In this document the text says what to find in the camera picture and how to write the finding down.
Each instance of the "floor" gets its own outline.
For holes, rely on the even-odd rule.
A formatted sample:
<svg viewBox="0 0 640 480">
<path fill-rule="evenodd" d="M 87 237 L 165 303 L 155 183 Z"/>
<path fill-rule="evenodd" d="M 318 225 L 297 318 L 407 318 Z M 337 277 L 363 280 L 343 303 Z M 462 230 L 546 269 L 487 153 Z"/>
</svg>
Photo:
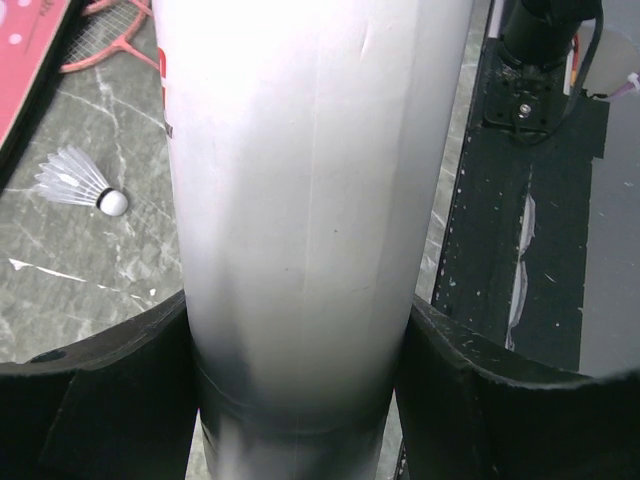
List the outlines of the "floor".
<svg viewBox="0 0 640 480">
<path fill-rule="evenodd" d="M 417 293 L 430 298 L 488 15 L 477 0 L 444 153 Z M 152 22 L 135 45 L 155 56 Z M 33 356 L 96 334 L 182 288 L 173 218 L 160 80 L 126 53 L 65 77 L 51 108 L 0 199 L 0 362 Z M 38 164 L 74 145 L 122 187 L 121 218 L 47 203 L 32 190 Z M 400 443 L 391 409 L 378 479 L 393 476 Z M 204 479 L 196 429 L 188 479 Z"/>
</svg>

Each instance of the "red badminton racket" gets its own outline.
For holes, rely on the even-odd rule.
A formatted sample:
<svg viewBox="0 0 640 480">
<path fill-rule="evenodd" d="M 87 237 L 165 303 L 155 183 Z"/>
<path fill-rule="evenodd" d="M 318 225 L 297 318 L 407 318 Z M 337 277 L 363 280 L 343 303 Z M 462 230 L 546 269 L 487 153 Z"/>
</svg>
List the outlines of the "red badminton racket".
<svg viewBox="0 0 640 480">
<path fill-rule="evenodd" d="M 84 10 L 87 23 L 74 38 L 60 69 L 76 72 L 124 51 L 158 70 L 158 64 L 130 43 L 148 16 L 149 0 L 98 0 Z"/>
</svg>

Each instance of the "marble floor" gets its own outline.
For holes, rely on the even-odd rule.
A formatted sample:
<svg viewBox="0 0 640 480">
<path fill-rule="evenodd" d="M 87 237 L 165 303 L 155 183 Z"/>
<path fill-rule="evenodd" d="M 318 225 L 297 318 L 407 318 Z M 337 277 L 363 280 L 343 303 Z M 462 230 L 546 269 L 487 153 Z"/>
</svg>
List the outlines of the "marble floor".
<svg viewBox="0 0 640 480">
<path fill-rule="evenodd" d="M 440 184 L 417 292 L 429 298 L 480 55 L 489 0 L 477 0 L 461 70 Z M 134 43 L 155 56 L 152 22 Z M 62 82 L 0 199 L 0 362 L 96 334 L 162 302 L 182 287 L 169 159 L 155 70 L 119 53 Z M 63 145 L 91 152 L 122 186 L 129 213 L 110 218 L 47 203 L 32 190 L 46 154 Z M 196 430 L 187 478 L 207 478 Z M 378 479 L 388 479 L 400 443 L 391 409 Z"/>
</svg>

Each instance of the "white shuttlecock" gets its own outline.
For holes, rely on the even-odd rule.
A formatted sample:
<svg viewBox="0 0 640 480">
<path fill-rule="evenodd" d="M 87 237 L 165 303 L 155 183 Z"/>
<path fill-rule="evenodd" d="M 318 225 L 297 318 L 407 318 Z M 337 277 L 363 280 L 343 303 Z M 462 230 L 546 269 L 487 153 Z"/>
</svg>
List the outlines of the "white shuttlecock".
<svg viewBox="0 0 640 480">
<path fill-rule="evenodd" d="M 117 217 L 126 212 L 129 201 L 122 192 L 109 186 L 91 157 L 79 148 L 67 147 L 47 156 L 41 163 L 40 182 L 35 190 L 51 202 L 98 207 Z"/>
</svg>

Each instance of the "screw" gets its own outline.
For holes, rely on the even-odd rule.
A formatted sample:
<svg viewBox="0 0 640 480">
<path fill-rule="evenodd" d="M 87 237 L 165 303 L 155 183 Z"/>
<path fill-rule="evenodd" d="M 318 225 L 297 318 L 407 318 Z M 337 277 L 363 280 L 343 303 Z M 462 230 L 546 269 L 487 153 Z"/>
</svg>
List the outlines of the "screw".
<svg viewBox="0 0 640 480">
<path fill-rule="evenodd" d="M 526 103 L 523 103 L 522 105 L 520 105 L 519 110 L 520 110 L 520 113 L 518 114 L 518 116 L 520 118 L 527 118 L 531 113 L 531 106 L 527 105 Z"/>
</svg>

